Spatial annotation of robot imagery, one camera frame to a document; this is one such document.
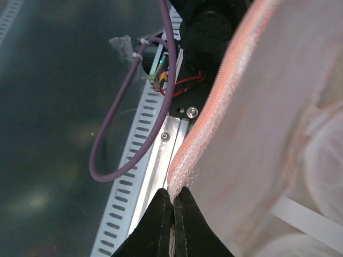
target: white round object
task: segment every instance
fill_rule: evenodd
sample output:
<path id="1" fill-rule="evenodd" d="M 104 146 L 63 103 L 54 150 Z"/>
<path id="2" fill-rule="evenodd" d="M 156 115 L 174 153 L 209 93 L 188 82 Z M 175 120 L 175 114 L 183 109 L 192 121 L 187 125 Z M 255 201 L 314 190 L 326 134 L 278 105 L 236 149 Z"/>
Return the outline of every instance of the white round object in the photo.
<path id="1" fill-rule="evenodd" d="M 280 237 L 264 247 L 255 257 L 341 257 L 321 242 L 302 233 Z"/>
<path id="2" fill-rule="evenodd" d="M 343 112 L 328 121 L 304 151 L 308 189 L 322 213 L 343 225 Z"/>

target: glossy dark surface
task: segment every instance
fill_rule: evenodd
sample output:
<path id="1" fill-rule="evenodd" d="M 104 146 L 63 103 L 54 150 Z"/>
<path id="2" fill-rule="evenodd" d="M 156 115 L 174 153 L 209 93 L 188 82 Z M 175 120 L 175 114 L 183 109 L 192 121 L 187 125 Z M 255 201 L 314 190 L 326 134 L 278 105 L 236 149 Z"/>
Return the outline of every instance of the glossy dark surface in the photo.
<path id="1" fill-rule="evenodd" d="M 127 65 L 108 44 L 161 28 L 157 1 L 27 0 L 0 48 L 0 255 L 89 256 L 112 183 L 88 158 Z M 115 169 L 141 95 L 127 92 L 100 150 Z"/>

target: bolt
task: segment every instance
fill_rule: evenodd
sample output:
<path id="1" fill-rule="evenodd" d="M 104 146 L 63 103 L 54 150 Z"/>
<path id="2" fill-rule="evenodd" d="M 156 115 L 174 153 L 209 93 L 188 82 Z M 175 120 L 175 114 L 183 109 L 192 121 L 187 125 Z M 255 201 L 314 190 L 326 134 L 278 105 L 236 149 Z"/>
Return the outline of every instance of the bolt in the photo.
<path id="1" fill-rule="evenodd" d="M 188 110 L 187 110 L 187 116 L 188 116 L 189 118 L 191 118 L 191 119 L 197 117 L 198 114 L 199 114 L 199 111 L 198 111 L 198 109 L 195 108 L 195 107 L 190 107 L 190 108 L 188 108 Z"/>
<path id="2" fill-rule="evenodd" d="M 169 134 L 167 132 L 163 132 L 161 134 L 161 138 L 163 141 L 168 141 L 169 140 Z"/>

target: perforated metal strip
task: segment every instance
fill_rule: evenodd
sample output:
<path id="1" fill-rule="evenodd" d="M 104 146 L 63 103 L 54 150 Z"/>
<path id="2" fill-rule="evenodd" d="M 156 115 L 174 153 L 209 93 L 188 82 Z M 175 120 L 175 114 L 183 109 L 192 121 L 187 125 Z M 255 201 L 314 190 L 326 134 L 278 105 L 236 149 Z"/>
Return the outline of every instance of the perforated metal strip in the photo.
<path id="1" fill-rule="evenodd" d="M 179 40 L 180 32 L 178 29 L 181 18 L 174 8 L 171 9 L 169 14 L 173 23 L 175 39 Z M 151 74 L 157 67 L 162 49 L 163 47 L 159 46 L 151 68 Z M 147 82 L 123 151 L 120 167 L 126 164 L 144 143 L 156 121 L 162 101 L 163 96 L 156 93 Z M 111 256 L 127 238 L 150 154 L 151 149 L 133 169 L 114 181 L 91 257 Z"/>
<path id="2" fill-rule="evenodd" d="M 0 46 L 12 27 L 23 2 L 24 0 L 8 0 L 6 7 L 0 16 Z"/>

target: scratch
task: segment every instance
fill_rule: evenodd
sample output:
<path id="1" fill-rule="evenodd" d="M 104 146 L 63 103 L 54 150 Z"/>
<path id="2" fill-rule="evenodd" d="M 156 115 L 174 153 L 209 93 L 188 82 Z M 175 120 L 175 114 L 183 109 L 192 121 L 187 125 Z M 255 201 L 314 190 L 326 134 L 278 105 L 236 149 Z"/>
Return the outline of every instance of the scratch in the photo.
<path id="1" fill-rule="evenodd" d="M 82 211 L 86 216 L 90 216 L 85 210 L 84 210 L 84 208 L 82 208 L 82 206 L 79 204 L 79 203 L 77 203 L 77 202 L 74 202 L 74 201 L 72 201 L 72 200 L 68 200 L 68 202 L 71 202 L 71 203 L 74 203 L 79 209 L 80 209 L 80 211 Z"/>
<path id="2" fill-rule="evenodd" d="M 137 108 L 134 108 L 134 109 L 130 109 L 130 110 L 127 110 L 127 111 L 124 111 L 124 112 L 121 112 L 120 114 L 118 114 L 117 116 L 119 115 L 123 115 L 123 114 L 127 114 L 128 112 L 132 112 L 132 111 L 136 111 Z"/>

